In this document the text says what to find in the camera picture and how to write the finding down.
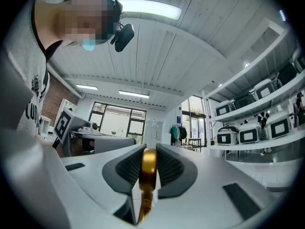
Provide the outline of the clothes rack with garments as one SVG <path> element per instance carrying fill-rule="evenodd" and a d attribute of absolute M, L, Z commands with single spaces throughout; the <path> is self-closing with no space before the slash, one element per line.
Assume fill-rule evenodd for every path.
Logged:
<path fill-rule="evenodd" d="M 182 143 L 183 140 L 187 139 L 187 130 L 184 126 L 172 125 L 170 128 L 172 146 L 176 145 L 176 142 Z"/>

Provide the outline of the white locker cabinet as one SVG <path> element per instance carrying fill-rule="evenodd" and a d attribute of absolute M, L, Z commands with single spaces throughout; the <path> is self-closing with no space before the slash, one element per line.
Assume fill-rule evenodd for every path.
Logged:
<path fill-rule="evenodd" d="M 155 148 L 157 143 L 162 142 L 164 122 L 147 121 L 145 127 L 145 144 L 147 148 Z"/>

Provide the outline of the gold metal ring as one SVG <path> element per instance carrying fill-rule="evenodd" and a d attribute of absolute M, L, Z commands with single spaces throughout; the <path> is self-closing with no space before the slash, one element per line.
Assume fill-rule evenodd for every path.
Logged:
<path fill-rule="evenodd" d="M 138 216 L 138 224 L 144 220 L 152 208 L 153 191 L 157 178 L 157 151 L 146 148 L 142 155 L 139 172 L 139 189 L 141 193 L 141 206 Z"/>

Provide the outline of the light blue face mask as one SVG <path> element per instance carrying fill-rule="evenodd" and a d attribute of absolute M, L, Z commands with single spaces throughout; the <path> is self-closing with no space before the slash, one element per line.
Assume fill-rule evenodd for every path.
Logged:
<path fill-rule="evenodd" d="M 96 46 L 96 41 L 95 39 L 83 40 L 81 45 L 86 51 L 93 51 Z"/>

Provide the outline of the person's grey printed t-shirt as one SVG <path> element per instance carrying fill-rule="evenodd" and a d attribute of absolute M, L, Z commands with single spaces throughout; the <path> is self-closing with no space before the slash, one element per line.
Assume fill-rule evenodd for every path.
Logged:
<path fill-rule="evenodd" d="M 50 86 L 46 56 L 37 38 L 34 22 L 35 0 L 29 0 L 18 13 L 3 42 L 2 62 L 13 67 L 33 97 L 24 108 L 17 130 L 35 136 L 40 126 L 45 95 Z"/>

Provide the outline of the small dark side table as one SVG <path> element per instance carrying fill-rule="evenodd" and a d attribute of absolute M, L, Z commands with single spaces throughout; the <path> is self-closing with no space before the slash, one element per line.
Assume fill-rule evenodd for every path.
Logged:
<path fill-rule="evenodd" d="M 188 146 L 191 147 L 192 151 L 200 153 L 202 150 L 202 140 L 200 138 L 189 138 Z"/>

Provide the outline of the white metal shelf unit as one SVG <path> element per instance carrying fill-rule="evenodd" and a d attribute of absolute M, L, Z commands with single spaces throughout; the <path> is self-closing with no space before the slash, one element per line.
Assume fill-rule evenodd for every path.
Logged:
<path fill-rule="evenodd" d="M 267 47 L 249 66 L 240 71 L 237 75 L 225 82 L 221 87 L 207 94 L 203 99 L 207 100 L 219 95 L 223 89 L 228 89 L 231 86 L 237 86 L 246 76 L 252 78 L 252 83 L 246 88 L 246 91 L 251 91 L 254 87 L 264 79 L 259 74 L 259 64 L 266 66 L 267 78 L 275 78 L 279 71 L 284 67 L 285 63 L 290 62 L 292 53 L 298 45 L 297 38 L 291 27 L 283 30 L 275 41 Z M 285 101 L 293 98 L 298 92 L 305 89 L 305 70 L 297 73 L 296 76 L 286 83 L 284 86 L 277 88 L 273 93 L 249 105 L 241 107 L 237 110 L 208 118 L 209 122 L 233 123 L 239 120 L 245 120 L 251 116 L 257 115 L 260 112 L 270 110 L 279 106 Z M 272 140 L 264 140 L 255 144 L 237 144 L 230 146 L 231 150 L 257 150 L 261 148 L 269 148 L 292 143 L 305 137 L 305 124 L 300 127 L 293 128 L 289 134 L 282 137 L 277 137 Z"/>

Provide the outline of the glass entrance door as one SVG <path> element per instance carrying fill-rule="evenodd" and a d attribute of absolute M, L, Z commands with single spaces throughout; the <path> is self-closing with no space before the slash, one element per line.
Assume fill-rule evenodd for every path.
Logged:
<path fill-rule="evenodd" d="M 193 95 L 182 103 L 182 126 L 187 130 L 183 145 L 188 146 L 189 138 L 200 138 L 202 148 L 206 147 L 206 115 L 201 97 Z"/>

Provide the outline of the black framed window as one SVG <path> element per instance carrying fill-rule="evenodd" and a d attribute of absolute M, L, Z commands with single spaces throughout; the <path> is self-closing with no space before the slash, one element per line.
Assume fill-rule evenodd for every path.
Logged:
<path fill-rule="evenodd" d="M 89 121 L 104 136 L 131 137 L 137 144 L 143 140 L 146 111 L 95 102 Z"/>

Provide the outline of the group of boxy appliances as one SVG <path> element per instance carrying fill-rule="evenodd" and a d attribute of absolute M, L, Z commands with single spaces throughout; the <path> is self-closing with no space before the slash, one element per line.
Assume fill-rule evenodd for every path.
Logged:
<path fill-rule="evenodd" d="M 252 93 L 242 93 L 236 96 L 233 102 L 221 102 L 215 108 L 216 116 L 227 114 L 268 96 L 277 88 L 292 80 L 302 70 L 305 70 L 305 54 L 298 48 L 291 61 L 285 64 L 277 74 L 276 83 L 273 83 L 271 79 L 265 79 L 254 87 Z M 257 143 L 282 137 L 289 134 L 292 129 L 289 113 L 284 110 L 273 114 L 263 111 L 256 116 L 260 119 L 256 123 L 246 123 L 240 127 L 227 126 L 220 128 L 217 134 L 217 143 L 220 145 Z"/>

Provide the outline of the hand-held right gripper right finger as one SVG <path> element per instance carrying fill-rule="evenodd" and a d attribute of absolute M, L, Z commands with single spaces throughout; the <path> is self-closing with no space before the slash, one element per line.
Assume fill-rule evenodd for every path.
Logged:
<path fill-rule="evenodd" d="M 282 200 L 232 164 L 184 148 L 157 144 L 175 178 L 158 190 L 148 226 L 262 226 Z"/>

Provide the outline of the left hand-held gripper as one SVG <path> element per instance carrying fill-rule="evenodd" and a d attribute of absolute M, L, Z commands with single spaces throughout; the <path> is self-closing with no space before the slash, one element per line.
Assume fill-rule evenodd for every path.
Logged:
<path fill-rule="evenodd" d="M 58 118 L 54 132 L 61 143 L 63 152 L 71 152 L 71 138 L 94 139 L 100 136 L 96 123 L 84 120 L 64 107 Z M 94 153 L 104 153 L 136 144 L 132 137 L 98 137 L 94 140 Z"/>

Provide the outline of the large ceiling light panel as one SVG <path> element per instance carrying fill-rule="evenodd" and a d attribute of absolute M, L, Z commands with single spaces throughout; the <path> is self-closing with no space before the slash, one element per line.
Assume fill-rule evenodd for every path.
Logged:
<path fill-rule="evenodd" d="M 123 12 L 146 13 L 178 20 L 182 9 L 152 0 L 119 0 Z"/>

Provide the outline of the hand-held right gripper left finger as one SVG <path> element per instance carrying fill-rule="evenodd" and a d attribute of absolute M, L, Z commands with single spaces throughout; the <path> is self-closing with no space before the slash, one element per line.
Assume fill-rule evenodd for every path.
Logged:
<path fill-rule="evenodd" d="M 132 145 L 94 155 L 62 158 L 81 189 L 108 213 L 132 225 L 132 188 L 139 178 L 146 145 Z"/>

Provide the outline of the white open bookshelf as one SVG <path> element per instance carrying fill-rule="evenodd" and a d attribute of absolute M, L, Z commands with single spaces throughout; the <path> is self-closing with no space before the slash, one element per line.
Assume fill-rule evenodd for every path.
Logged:
<path fill-rule="evenodd" d="M 67 109 L 72 109 L 72 111 L 74 112 L 76 110 L 76 105 L 73 104 L 72 102 L 68 101 L 67 99 L 62 99 L 61 101 L 61 104 L 59 106 L 59 109 L 58 109 L 58 112 L 57 112 L 57 115 L 56 115 L 56 119 L 58 119 L 63 111 L 64 108 L 67 108 Z"/>

